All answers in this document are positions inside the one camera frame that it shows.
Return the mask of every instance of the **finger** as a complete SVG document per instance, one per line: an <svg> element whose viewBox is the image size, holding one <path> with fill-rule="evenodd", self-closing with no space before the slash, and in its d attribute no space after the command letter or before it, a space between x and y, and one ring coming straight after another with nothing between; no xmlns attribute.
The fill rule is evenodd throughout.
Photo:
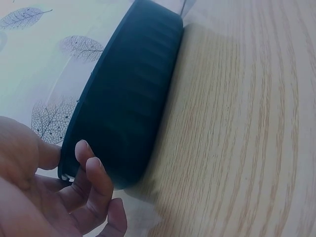
<svg viewBox="0 0 316 237"><path fill-rule="evenodd" d="M37 139L39 149L39 168L45 170L56 168L60 160L61 147L44 142L38 136Z"/></svg>
<svg viewBox="0 0 316 237"><path fill-rule="evenodd" d="M86 174L92 184L88 201L71 214L83 235L105 221L113 194L113 184L98 158L88 159Z"/></svg>
<svg viewBox="0 0 316 237"><path fill-rule="evenodd" d="M109 204L108 223L97 237L124 237L127 231L127 218L120 198L113 199Z"/></svg>
<svg viewBox="0 0 316 237"><path fill-rule="evenodd" d="M87 202L91 190L91 183L87 178L85 167L87 160L94 154L86 141L82 140L76 144L75 155L80 163L80 168L74 182L71 186L63 188L57 193L68 213L83 206Z"/></svg>
<svg viewBox="0 0 316 237"><path fill-rule="evenodd" d="M50 178L50 177L42 176L39 174L36 174L35 178L39 180L40 182L42 182L48 190L54 193L72 184L71 182L68 182L68 181Z"/></svg>

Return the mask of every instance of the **leaf pattern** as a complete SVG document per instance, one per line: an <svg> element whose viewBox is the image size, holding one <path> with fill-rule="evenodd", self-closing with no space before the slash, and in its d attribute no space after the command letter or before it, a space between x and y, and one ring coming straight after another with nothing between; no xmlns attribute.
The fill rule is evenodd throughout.
<svg viewBox="0 0 316 237"><path fill-rule="evenodd" d="M86 36L69 36L60 42L62 52L77 61L86 63L97 61L102 52L103 45Z"/></svg>
<svg viewBox="0 0 316 237"><path fill-rule="evenodd" d="M18 9L9 13L0 20L0 28L12 30L30 27L39 21L44 13L50 11L41 11L35 7L25 7Z"/></svg>
<svg viewBox="0 0 316 237"><path fill-rule="evenodd" d="M38 102L32 111L31 129L44 141L58 144L64 140L76 100L63 99L58 105Z"/></svg>
<svg viewBox="0 0 316 237"><path fill-rule="evenodd" d="M8 37L6 36L6 33L3 31L0 31L0 52L5 47L7 40L8 40Z"/></svg>

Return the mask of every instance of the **wooden table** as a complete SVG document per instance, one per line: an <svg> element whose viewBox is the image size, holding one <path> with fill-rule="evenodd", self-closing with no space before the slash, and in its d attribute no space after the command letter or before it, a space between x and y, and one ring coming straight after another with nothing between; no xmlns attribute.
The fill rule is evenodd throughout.
<svg viewBox="0 0 316 237"><path fill-rule="evenodd" d="M316 1L197 0L126 236L316 236Z"/></svg>

